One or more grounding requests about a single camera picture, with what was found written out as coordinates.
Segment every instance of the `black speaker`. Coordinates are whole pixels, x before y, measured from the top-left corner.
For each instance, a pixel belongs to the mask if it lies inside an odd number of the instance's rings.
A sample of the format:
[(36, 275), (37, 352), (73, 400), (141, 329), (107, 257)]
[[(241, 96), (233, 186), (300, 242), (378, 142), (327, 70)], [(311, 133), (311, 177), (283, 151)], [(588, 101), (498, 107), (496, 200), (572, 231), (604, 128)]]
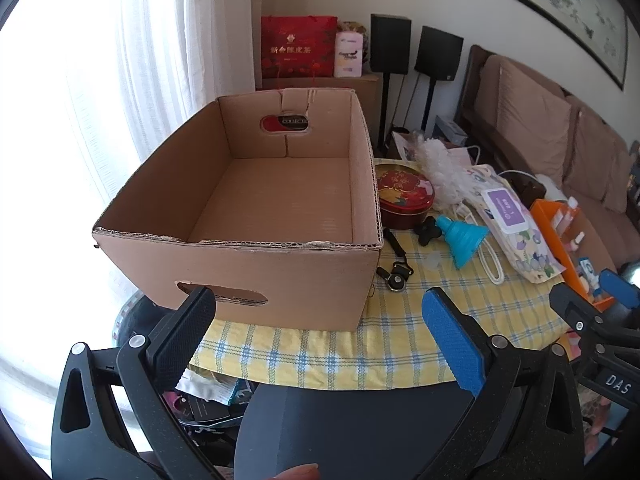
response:
[(411, 20), (386, 14), (371, 15), (370, 61), (372, 72), (409, 73)]
[(423, 27), (415, 71), (436, 81), (453, 81), (460, 65), (463, 41), (437, 28)]

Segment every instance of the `blue silicone funnel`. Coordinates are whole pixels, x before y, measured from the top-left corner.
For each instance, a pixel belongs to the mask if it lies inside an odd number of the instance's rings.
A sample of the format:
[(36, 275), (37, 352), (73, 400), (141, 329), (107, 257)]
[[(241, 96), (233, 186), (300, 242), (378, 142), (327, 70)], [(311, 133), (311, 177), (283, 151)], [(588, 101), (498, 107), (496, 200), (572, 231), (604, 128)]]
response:
[(488, 227), (453, 221), (446, 216), (439, 216), (436, 225), (444, 234), (457, 269), (461, 269), (471, 259), (484, 237), (489, 234)]

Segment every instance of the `wall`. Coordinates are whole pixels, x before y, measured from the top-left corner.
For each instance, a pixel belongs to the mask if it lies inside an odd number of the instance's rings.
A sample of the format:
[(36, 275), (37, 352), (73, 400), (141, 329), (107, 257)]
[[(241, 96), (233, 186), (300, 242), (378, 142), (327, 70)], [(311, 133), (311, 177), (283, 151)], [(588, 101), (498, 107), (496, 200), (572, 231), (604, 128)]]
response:
[[(538, 13), (516, 0), (262, 0), (263, 14), (329, 14), (368, 26), (372, 12), (407, 16), (413, 20), (413, 66), (422, 25), (465, 38), (462, 60), (453, 82), (439, 82), (430, 124), (436, 114), (452, 117), (472, 44), (513, 57), (554, 79), (594, 108), (631, 143), (640, 139), (640, 37), (629, 26), (625, 90), (621, 91), (577, 43)], [(417, 73), (410, 71), (402, 92), (399, 116), (404, 114)], [(389, 115), (401, 76), (392, 77)], [(418, 127), (429, 80), (422, 76), (407, 126)]]

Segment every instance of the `speaker stand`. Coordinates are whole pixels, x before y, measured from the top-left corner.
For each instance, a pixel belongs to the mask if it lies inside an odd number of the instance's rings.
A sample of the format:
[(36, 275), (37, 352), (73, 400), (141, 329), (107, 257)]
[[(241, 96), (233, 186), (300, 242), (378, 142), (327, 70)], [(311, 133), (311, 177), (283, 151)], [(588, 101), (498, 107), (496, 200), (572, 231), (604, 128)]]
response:
[(378, 130), (378, 151), (380, 155), (385, 155), (385, 125), (386, 125), (386, 105), (389, 99), (389, 81), (391, 74), (385, 72), (382, 75), (382, 106), (380, 107), (380, 128)]
[(433, 91), (436, 88), (436, 78), (429, 78), (429, 93), (427, 94), (427, 103), (424, 105), (424, 114), (422, 115), (422, 126), (420, 129), (426, 133), (427, 119), (429, 118), (429, 112), (431, 111), (431, 101), (433, 101)]

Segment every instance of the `human hand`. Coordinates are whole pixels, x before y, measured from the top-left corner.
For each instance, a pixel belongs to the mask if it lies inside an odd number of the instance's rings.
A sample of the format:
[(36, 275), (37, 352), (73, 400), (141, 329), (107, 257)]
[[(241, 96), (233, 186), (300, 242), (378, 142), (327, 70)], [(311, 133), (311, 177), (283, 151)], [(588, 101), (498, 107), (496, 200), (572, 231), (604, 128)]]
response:
[(320, 480), (318, 464), (304, 464), (287, 469), (276, 475), (277, 480)]

